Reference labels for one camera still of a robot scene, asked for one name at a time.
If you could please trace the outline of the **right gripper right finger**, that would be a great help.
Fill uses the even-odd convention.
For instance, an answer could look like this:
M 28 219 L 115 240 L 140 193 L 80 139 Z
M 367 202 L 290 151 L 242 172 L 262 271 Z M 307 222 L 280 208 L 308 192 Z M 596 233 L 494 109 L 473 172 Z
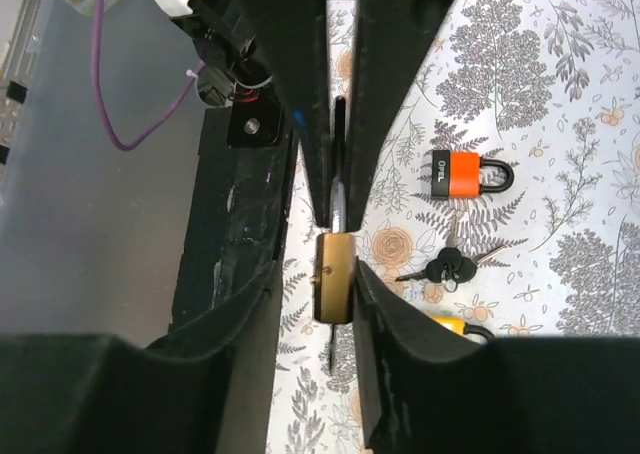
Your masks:
M 635 453 L 635 338 L 475 343 L 365 263 L 353 307 L 363 438 L 377 453 Z

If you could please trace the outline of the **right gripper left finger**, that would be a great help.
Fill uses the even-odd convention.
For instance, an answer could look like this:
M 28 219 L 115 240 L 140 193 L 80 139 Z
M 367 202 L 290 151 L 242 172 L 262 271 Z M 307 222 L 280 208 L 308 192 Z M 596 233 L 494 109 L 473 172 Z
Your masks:
M 261 453 L 282 265 L 138 348 L 111 335 L 1 339 L 5 453 Z

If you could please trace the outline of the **yellow padlock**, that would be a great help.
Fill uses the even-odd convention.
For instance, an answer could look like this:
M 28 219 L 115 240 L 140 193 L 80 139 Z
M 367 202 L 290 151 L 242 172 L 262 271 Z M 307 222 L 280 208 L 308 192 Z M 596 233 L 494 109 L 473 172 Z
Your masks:
M 487 343 L 495 338 L 495 335 L 484 326 L 471 324 L 463 319 L 442 316 L 430 316 L 430 319 L 459 336 L 479 344 Z

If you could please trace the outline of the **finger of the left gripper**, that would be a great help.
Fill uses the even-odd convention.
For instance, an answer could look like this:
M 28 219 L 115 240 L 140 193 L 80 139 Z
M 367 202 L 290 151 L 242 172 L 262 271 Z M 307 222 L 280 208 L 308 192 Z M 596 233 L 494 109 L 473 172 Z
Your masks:
M 238 0 L 295 124 L 316 224 L 329 224 L 331 134 L 326 0 Z
M 379 156 L 455 0 L 358 0 L 345 153 L 348 231 L 361 228 Z

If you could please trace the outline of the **orange padlock keys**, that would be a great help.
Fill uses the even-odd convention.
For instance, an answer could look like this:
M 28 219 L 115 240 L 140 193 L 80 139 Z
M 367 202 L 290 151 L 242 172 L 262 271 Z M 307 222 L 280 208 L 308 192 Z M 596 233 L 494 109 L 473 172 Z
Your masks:
M 468 283 L 475 277 L 481 265 L 505 249 L 505 245 L 498 245 L 487 252 L 468 257 L 460 251 L 453 241 L 449 241 L 447 246 L 441 249 L 438 255 L 429 261 L 422 270 L 401 275 L 395 281 L 426 279 L 432 284 L 441 285 L 447 292 L 455 292 L 460 284 Z

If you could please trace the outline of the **small brass padlock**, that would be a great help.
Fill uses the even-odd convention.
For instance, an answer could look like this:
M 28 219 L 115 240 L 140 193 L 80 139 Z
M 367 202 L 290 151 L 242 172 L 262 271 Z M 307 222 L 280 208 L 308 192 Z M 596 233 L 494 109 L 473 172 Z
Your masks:
M 352 320 L 351 294 L 354 279 L 355 239 L 347 231 L 347 200 L 344 184 L 347 103 L 337 96 L 331 152 L 329 191 L 329 231 L 318 236 L 314 267 L 314 318 L 328 325 L 344 325 Z

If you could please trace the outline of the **aluminium frame rail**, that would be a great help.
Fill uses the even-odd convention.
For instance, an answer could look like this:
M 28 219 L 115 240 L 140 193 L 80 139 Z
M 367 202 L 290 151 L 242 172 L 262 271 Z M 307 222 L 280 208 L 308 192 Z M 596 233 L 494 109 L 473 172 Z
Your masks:
M 1 0 L 1 168 L 5 169 L 35 75 L 52 0 Z

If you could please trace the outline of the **orange padlock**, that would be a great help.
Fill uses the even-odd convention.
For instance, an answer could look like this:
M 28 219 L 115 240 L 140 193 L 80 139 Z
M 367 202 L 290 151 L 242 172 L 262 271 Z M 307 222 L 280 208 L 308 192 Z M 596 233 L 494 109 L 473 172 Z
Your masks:
M 515 181 L 513 168 L 506 162 L 474 152 L 434 150 L 431 154 L 430 197 L 436 200 L 473 199 L 482 194 L 502 193 Z M 504 174 L 499 185 L 481 183 L 483 168 L 495 168 Z

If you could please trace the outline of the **black base frame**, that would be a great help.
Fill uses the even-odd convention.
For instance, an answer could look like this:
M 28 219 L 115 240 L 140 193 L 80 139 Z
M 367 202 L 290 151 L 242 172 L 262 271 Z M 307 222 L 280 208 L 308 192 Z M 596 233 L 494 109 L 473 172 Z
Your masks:
M 223 304 L 283 257 L 298 142 L 283 111 L 271 115 L 274 143 L 232 147 L 229 137 L 267 115 L 238 107 L 205 113 L 170 331 Z

